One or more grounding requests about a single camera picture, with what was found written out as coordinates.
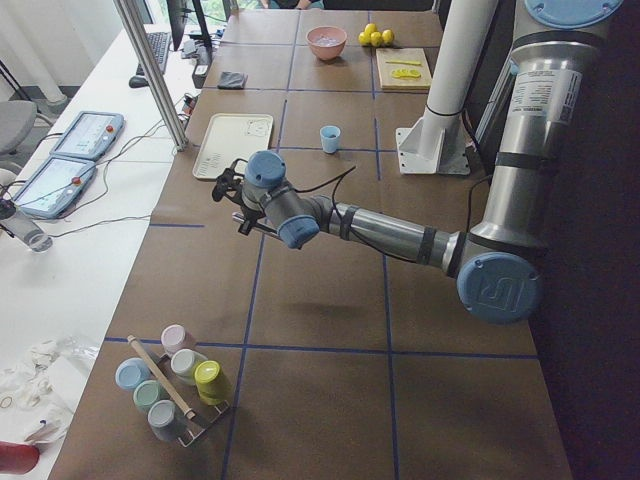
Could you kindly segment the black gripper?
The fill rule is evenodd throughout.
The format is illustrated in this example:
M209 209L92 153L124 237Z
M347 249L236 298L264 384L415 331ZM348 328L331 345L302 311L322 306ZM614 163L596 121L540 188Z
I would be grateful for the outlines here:
M265 213L259 203L252 200L242 199L243 206L241 210L243 212L244 221L239 227L241 234L249 234L259 220L265 217Z

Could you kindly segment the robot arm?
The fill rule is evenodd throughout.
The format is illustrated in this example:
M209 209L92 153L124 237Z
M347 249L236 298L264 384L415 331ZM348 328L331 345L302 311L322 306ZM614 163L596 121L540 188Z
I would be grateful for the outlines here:
M464 164L463 104L496 5L452 3L423 115L396 132L400 171L425 174L424 205L454 212L453 178ZM473 227L447 232L339 203L304 197L283 159L253 154L234 175L243 233L260 229L298 249L325 232L409 263L442 270L472 315L494 324L528 318L538 307L538 270L547 199L570 128L583 75L598 58L618 1L519 1L513 41L496 92L507 103L484 214Z

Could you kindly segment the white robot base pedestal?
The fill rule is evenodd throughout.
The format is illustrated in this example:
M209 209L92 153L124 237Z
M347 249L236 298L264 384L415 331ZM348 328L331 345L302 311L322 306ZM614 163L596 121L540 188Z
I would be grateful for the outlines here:
M402 174L470 173L462 111L497 5L451 2L424 113L412 127L396 130Z

